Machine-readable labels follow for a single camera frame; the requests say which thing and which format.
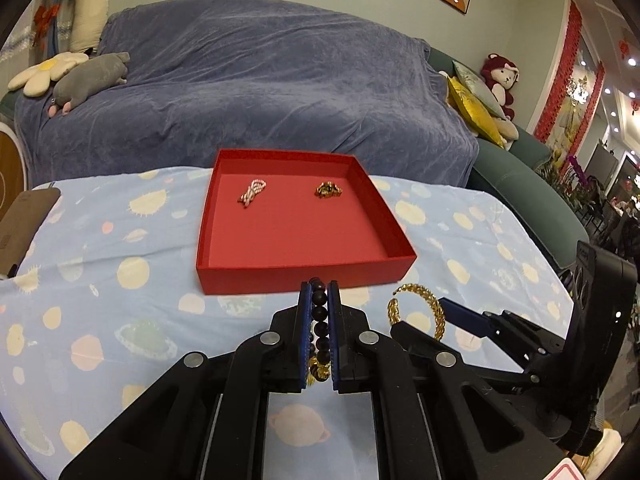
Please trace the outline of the white alpaca plush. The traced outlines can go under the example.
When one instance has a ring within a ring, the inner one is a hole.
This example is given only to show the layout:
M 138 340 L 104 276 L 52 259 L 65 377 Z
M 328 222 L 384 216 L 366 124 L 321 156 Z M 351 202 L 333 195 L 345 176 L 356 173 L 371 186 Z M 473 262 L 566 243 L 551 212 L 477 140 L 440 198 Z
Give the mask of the white alpaca plush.
M 108 17 L 108 0 L 73 0 L 72 52 L 95 51 Z

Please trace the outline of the gold yellow pillow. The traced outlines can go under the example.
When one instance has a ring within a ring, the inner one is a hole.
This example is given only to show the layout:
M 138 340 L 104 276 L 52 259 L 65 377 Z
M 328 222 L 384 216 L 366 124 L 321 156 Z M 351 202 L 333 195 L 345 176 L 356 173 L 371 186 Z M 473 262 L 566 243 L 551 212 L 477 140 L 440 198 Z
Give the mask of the gold yellow pillow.
M 447 104 L 462 117 L 473 132 L 498 148 L 505 148 L 506 140 L 503 139 L 495 118 L 491 116 L 485 105 L 457 78 L 447 76 L 446 81 Z

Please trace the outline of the red door garland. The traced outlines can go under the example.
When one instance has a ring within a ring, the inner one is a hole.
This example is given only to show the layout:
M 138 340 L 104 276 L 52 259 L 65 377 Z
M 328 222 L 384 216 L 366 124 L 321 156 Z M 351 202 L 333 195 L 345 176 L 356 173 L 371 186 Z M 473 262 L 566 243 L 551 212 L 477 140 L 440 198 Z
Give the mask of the red door garland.
M 568 83 L 572 79 L 580 36 L 582 36 L 582 14 L 576 6 L 576 3 L 570 0 L 561 55 L 558 66 L 556 66 L 554 72 L 554 78 L 546 102 L 544 103 L 544 108 L 540 113 L 535 129 L 535 138 L 542 144 L 547 143 L 556 118 L 558 118 L 560 114 Z

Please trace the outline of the red curtain bow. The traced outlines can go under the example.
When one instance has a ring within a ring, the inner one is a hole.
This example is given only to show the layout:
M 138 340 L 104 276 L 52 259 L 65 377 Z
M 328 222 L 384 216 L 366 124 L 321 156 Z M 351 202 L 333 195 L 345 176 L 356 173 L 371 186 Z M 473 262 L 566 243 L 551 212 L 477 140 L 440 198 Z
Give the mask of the red curtain bow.
M 40 47 L 41 50 L 44 50 L 49 29 L 55 22 L 60 9 L 59 3 L 52 4 L 52 6 L 44 6 L 43 4 L 38 6 L 34 15 L 34 39 L 32 40 L 34 47 Z

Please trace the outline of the grey mole plush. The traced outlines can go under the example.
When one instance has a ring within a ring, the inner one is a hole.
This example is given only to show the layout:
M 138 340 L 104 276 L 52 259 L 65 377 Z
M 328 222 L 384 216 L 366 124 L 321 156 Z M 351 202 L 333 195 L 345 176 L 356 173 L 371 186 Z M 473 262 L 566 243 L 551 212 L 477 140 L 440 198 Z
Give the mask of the grey mole plush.
M 90 96 L 126 84 L 129 61 L 128 52 L 109 53 L 73 68 L 55 84 L 48 116 L 52 118 L 58 112 L 66 115 Z

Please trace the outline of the gold chain bangle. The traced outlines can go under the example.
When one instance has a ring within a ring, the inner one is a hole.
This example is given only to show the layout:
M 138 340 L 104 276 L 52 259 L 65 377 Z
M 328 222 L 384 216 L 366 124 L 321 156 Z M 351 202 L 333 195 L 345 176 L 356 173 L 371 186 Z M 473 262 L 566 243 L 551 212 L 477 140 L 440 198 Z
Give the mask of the gold chain bangle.
M 403 316 L 399 302 L 399 296 L 403 294 L 420 298 L 424 302 L 425 308 L 422 311 L 410 312 L 406 316 Z M 432 293 L 431 289 L 423 285 L 408 283 L 397 287 L 392 292 L 390 300 L 388 300 L 386 312 L 390 326 L 404 321 L 422 333 L 430 335 L 437 341 L 441 341 L 445 336 L 446 316 L 444 308 Z

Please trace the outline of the round wooden white fan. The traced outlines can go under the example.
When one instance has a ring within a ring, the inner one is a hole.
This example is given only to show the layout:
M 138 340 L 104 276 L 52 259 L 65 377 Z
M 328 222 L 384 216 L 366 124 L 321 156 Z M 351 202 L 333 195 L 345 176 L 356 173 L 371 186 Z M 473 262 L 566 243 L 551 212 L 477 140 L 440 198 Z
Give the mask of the round wooden white fan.
M 0 124 L 0 219 L 14 200 L 28 189 L 25 159 L 20 140 L 4 122 Z

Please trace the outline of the green sofa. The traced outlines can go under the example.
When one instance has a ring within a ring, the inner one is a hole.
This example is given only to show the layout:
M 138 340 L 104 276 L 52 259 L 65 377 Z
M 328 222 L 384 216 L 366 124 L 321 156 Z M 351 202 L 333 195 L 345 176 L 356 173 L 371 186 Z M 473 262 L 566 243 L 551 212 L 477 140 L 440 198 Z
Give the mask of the green sofa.
M 428 64 L 445 77 L 457 78 L 448 54 L 433 48 Z M 480 150 L 472 163 L 465 186 L 498 198 L 515 214 L 554 270 L 574 266 L 576 247 L 588 240 L 576 214 L 540 175 L 551 160 L 550 150 L 510 119 L 495 118 L 505 148 L 484 140 L 465 123 L 477 138 Z

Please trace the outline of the red monkey plush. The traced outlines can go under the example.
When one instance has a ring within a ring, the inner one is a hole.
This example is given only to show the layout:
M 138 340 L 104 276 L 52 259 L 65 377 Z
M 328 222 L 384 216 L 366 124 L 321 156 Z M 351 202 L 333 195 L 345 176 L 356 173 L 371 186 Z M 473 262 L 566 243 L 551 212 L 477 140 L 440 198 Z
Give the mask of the red monkey plush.
M 491 53 L 486 58 L 480 74 L 500 104 L 503 114 L 506 118 L 513 120 L 515 112 L 512 110 L 514 99 L 511 90 L 520 78 L 518 66 L 498 53 Z

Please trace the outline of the silver grey pillow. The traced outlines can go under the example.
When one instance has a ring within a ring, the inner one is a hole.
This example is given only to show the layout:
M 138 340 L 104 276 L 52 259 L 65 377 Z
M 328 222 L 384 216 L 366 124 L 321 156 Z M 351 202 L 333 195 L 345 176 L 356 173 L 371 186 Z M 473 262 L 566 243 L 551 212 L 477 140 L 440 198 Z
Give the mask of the silver grey pillow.
M 484 104 L 484 107 L 487 108 L 488 112 L 492 116 L 500 119 L 506 119 L 506 115 L 503 113 L 502 107 L 495 95 L 486 86 L 484 80 L 464 64 L 459 63 L 458 61 L 454 61 L 452 64 L 454 64 L 454 71 L 456 72 L 458 81 L 460 81 L 473 96 Z

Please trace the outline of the gold wide rings cluster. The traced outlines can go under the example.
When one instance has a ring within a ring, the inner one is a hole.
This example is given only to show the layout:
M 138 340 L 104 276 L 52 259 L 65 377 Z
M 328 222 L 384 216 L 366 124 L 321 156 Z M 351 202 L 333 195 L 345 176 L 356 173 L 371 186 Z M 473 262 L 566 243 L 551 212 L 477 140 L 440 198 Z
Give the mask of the gold wide rings cluster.
M 319 198 L 340 197 L 342 194 L 343 190 L 332 181 L 321 182 L 314 191 L 314 195 Z

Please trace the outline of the blue planet-print cloth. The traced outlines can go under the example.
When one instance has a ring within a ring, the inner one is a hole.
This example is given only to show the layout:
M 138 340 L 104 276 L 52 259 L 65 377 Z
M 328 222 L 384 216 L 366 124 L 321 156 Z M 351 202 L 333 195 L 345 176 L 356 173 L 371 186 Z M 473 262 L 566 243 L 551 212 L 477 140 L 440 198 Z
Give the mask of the blue planet-print cloth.
M 1 284 L 1 411 L 48 479 L 180 356 L 218 356 L 265 330 L 295 294 L 206 296 L 196 239 L 210 174 L 189 167 L 66 180 Z M 492 196 L 391 177 L 374 185 L 416 262 L 406 281 L 476 312 L 564 335 L 573 303 Z

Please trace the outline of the red cardboard tray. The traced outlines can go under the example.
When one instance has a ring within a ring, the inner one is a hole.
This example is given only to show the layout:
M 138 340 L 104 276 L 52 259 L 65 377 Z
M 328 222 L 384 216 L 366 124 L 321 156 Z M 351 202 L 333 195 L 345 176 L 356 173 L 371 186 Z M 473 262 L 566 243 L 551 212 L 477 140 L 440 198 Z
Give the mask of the red cardboard tray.
M 324 181 L 343 194 L 315 196 Z M 345 288 L 395 283 L 415 262 L 405 232 L 356 157 L 218 152 L 195 260 L 204 294 L 295 292 L 308 278 Z

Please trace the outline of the white flower cushion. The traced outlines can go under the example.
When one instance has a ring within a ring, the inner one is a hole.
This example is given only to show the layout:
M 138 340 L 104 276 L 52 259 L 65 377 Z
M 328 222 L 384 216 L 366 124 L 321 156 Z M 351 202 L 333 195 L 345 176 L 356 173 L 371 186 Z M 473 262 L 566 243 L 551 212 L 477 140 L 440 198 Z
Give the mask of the white flower cushion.
M 82 52 L 59 53 L 14 76 L 8 83 L 8 90 L 22 90 L 28 98 L 39 98 L 48 91 L 52 82 L 59 81 L 74 67 L 84 64 L 88 59 L 88 55 Z

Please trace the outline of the brown phone case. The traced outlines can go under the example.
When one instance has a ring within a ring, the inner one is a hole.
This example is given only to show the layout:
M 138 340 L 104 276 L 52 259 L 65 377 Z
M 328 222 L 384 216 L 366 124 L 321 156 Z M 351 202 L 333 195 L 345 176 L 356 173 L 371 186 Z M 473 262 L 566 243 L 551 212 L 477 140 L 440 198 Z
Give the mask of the brown phone case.
M 61 197 L 58 188 L 25 191 L 17 196 L 0 224 L 0 275 L 15 278 L 37 231 Z

